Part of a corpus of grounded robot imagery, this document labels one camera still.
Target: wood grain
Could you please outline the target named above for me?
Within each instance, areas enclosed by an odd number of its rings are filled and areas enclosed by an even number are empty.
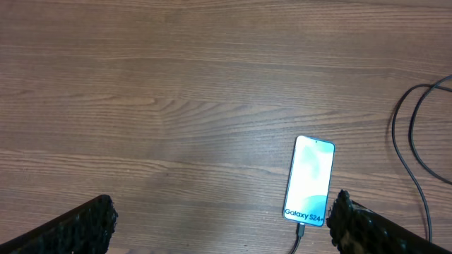
[[[389,119],[450,72],[449,2],[0,2],[0,242],[96,195],[119,212],[110,254],[287,253],[281,216],[298,135],[336,144],[340,189],[425,236]],[[452,187],[401,152],[452,250]],[[421,156],[452,179],[452,99],[418,114]],[[309,227],[303,253],[337,253]]]

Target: black cable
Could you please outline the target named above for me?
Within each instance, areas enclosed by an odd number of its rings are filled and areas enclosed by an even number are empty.
[[[398,110],[400,109],[400,106],[402,106],[403,101],[405,100],[405,98],[416,88],[419,87],[429,87],[429,89],[421,96],[421,98],[419,99],[419,101],[416,104],[415,110],[413,111],[413,114],[411,116],[411,120],[410,120],[410,131],[408,133],[408,137],[409,137],[409,142],[410,142],[410,147],[412,150],[413,155],[416,157],[417,161],[422,165],[422,167],[424,167],[424,169],[426,169],[431,175],[435,176],[436,178],[442,180],[445,183],[449,183],[452,184],[451,181],[441,177],[440,175],[436,174],[433,170],[431,170],[420,158],[419,154],[417,153],[416,147],[415,147],[415,142],[414,142],[414,138],[413,138],[413,132],[414,132],[414,128],[415,128],[415,119],[416,119],[416,115],[417,112],[419,111],[419,108],[421,106],[421,103],[424,101],[425,97],[427,97],[427,95],[429,95],[430,92],[432,92],[432,90],[434,89],[440,89],[443,91],[447,91],[447,92],[452,92],[451,88],[447,88],[447,87],[441,87],[440,85],[447,80],[452,79],[452,75],[449,75],[445,78],[443,78],[442,80],[436,82],[434,85],[427,85],[427,84],[421,84],[421,85],[415,85],[414,87],[410,88],[403,96],[402,98],[400,98],[400,100],[398,101],[397,105],[395,106],[395,110],[394,110],[394,115],[393,115],[393,120],[392,120],[392,130],[391,130],[391,134],[392,134],[392,138],[393,138],[393,144],[394,144],[394,149],[395,152],[397,152],[397,155],[400,159],[400,161],[402,162],[403,166],[406,168],[408,174],[411,176],[411,179],[415,182],[415,185],[417,187],[417,190],[419,191],[419,194],[421,195],[421,199],[422,202],[424,203],[425,206],[425,213],[427,216],[427,226],[429,228],[429,241],[432,242],[433,236],[432,236],[432,220],[430,218],[430,211],[429,211],[429,206],[427,204],[427,200],[425,199],[424,193],[422,192],[421,186],[420,184],[417,182],[415,175],[411,172],[410,168],[408,167],[407,163],[405,162],[405,160],[403,159],[400,150],[398,149],[397,146],[397,142],[396,142],[396,118],[397,118],[397,113]]]
[[[295,244],[292,247],[292,250],[290,251],[290,254],[295,254],[295,252],[298,249],[299,242],[302,241],[303,235],[304,235],[304,224],[299,223],[297,225],[297,240],[295,241]]]

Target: white phone screen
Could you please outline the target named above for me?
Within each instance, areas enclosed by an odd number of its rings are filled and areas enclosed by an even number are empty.
[[[304,136],[297,138],[283,210],[286,219],[323,225],[334,149],[330,142]]]

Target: wooden surface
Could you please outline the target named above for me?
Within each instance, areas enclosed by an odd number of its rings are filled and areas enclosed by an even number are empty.
[[[0,1],[0,242],[106,193],[111,254],[287,253],[298,135],[336,144],[328,206],[343,188],[425,236],[388,121],[450,74],[451,28],[446,0]],[[408,149],[421,93],[398,141],[452,250],[452,187]],[[451,98],[433,92],[415,131],[448,179]],[[310,226],[298,253],[337,251]]]

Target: brown wooden tabletop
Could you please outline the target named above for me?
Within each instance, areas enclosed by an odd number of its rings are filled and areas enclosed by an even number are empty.
[[[0,1],[0,242],[105,193],[112,254],[287,253],[295,138],[333,141],[340,189],[425,237],[392,147],[411,86],[452,72],[449,0]],[[397,136],[452,250],[452,186]],[[422,158],[452,179],[452,96],[417,119]],[[308,226],[298,253],[337,253]]]

